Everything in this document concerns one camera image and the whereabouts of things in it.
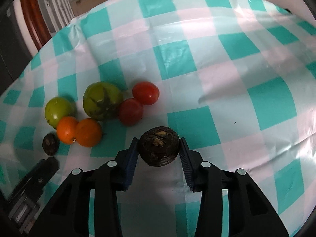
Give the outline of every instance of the small green fruit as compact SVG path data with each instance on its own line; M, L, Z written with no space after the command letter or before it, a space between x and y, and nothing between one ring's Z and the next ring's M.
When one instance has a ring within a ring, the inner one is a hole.
M113 84L97 82L88 86L83 95L83 109L97 121L111 119L118 114L123 93Z
M75 108L62 97L55 97L51 99L45 107L45 118L47 123L53 128L57 128L59 121L66 116L72 116L75 113Z

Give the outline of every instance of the tablecloth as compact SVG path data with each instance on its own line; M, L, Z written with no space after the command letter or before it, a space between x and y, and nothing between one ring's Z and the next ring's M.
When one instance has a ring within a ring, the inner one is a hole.
M139 81L160 98L137 125L103 123L93 148L61 144L45 204L74 168L98 168L156 126L170 126L204 160L244 168L290 235L316 204L316 29L264 0L109 0L58 32L0 97L0 188L6 196L40 159L53 130L46 103L63 96L86 118L83 93L107 81L131 97ZM179 157L161 168L139 158L118 192L124 236L193 236L201 193L186 186ZM91 193L89 233L94 235ZM228 201L223 192L223 233Z

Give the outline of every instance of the green fruit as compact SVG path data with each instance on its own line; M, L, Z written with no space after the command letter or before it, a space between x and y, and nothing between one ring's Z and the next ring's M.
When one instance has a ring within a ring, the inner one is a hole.
M55 97L51 99L45 107L45 118L47 123L53 128L57 128L59 121L66 116L71 116L75 113L75 108L62 97Z
M123 93L113 84L97 82L88 86L83 95L83 109L89 117L104 121L117 116Z

